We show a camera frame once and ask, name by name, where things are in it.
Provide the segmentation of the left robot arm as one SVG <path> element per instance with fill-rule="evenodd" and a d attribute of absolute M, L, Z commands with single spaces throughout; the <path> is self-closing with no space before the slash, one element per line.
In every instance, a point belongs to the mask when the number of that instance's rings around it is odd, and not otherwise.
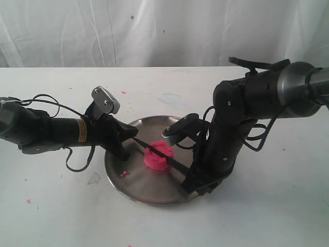
<path fill-rule="evenodd" d="M 108 113 L 95 117 L 92 102 L 85 114 L 79 118 L 58 118 L 43 110 L 29 107 L 33 102 L 43 102 L 43 94 L 30 100 L 14 97 L 1 98 L 1 139 L 16 144 L 23 154 L 39 154 L 60 149 L 73 153 L 73 147 L 90 147 L 90 152 L 83 167 L 67 169 L 79 173 L 86 170 L 94 156 L 95 148 L 102 147 L 121 161 L 127 161 L 130 153 L 123 147 L 123 142 L 133 139 L 144 148 L 150 148 L 137 138 L 138 129 L 120 122 Z"/>

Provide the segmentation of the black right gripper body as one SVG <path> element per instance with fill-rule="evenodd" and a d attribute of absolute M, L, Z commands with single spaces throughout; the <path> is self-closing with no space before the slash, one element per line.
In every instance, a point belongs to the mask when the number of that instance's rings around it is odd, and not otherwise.
<path fill-rule="evenodd" d="M 209 136 L 202 133 L 193 156 L 193 173 L 205 182 L 198 190 L 214 190 L 231 174 L 243 141 L 257 122 L 246 116 L 245 84 L 239 78 L 222 81 L 214 89 Z"/>

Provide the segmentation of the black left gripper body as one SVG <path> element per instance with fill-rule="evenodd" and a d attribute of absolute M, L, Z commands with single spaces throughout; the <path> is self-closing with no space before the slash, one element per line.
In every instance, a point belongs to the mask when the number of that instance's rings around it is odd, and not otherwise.
<path fill-rule="evenodd" d="M 91 114 L 84 114 L 87 138 L 84 146 L 100 146 L 103 149 L 123 149 L 119 136 L 118 122 L 112 115 L 103 114 L 95 120 Z"/>

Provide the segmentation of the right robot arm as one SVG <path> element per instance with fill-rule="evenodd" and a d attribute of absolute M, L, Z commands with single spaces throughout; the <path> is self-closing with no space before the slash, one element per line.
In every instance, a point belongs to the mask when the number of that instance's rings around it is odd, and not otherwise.
<path fill-rule="evenodd" d="M 214 115 L 197 144 L 192 181 L 182 185 L 188 192 L 210 192 L 231 174 L 240 149 L 253 141 L 249 133 L 259 126 L 260 119 L 269 119 L 269 124 L 256 137 L 256 152 L 276 119 L 309 117 L 328 106 L 328 68 L 288 59 L 274 64 L 235 57 L 229 61 L 248 72 L 243 78 L 222 81 L 214 89 Z"/>

